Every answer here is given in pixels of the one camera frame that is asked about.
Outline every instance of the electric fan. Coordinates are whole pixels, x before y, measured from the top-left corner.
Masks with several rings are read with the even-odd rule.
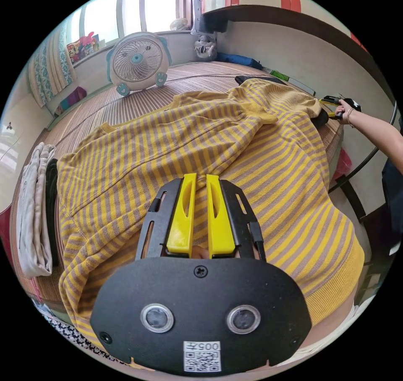
[[[124,37],[106,59],[108,80],[123,96],[154,84],[163,86],[172,63],[167,40],[150,32]]]
[[[171,31],[184,31],[188,29],[188,20],[186,18],[177,18],[169,26]]]

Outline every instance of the screw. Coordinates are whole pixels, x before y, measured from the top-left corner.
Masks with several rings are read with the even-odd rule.
[[[112,338],[106,332],[100,332],[99,337],[103,340],[106,344],[112,343]]]
[[[193,273],[196,277],[202,278],[207,276],[208,270],[205,266],[199,265],[194,268]]]
[[[295,345],[297,345],[297,344],[300,343],[300,340],[301,340],[301,338],[299,338],[299,337],[297,336],[297,337],[295,337],[294,339],[291,340],[290,345],[291,345],[291,346],[295,346]]]

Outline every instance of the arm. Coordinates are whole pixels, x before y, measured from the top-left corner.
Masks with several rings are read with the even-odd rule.
[[[351,107],[340,100],[338,111],[345,111],[342,123],[350,123],[381,150],[403,174],[403,136],[388,122],[358,112],[355,109],[348,115]]]

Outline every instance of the black and white fabric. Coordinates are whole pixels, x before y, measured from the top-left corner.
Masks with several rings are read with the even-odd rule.
[[[46,321],[48,321],[49,324],[57,332],[59,332],[61,335],[63,335],[69,341],[71,341],[71,342],[73,342],[73,343],[75,343],[75,344],[77,344],[77,345],[79,345],[79,346],[81,346],[81,347],[83,347],[85,349],[91,350],[96,355],[105,357],[108,360],[116,361],[118,363],[127,365],[126,363],[123,363],[122,361],[115,359],[114,357],[112,357],[108,353],[104,352],[103,350],[101,350],[98,347],[96,347],[95,345],[93,345],[83,335],[81,335],[81,333],[78,332],[78,330],[76,328],[74,328],[73,326],[68,325],[66,323],[59,322],[59,321],[55,320],[54,318],[48,317],[46,315],[43,315],[43,316],[46,319]]]

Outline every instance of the camera lens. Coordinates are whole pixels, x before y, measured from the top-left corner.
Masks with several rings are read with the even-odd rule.
[[[149,304],[141,310],[141,323],[151,332],[164,333],[173,326],[173,314],[162,304]]]
[[[240,305],[230,311],[227,326],[235,334],[243,335],[253,332],[260,324],[260,313],[251,305]]]

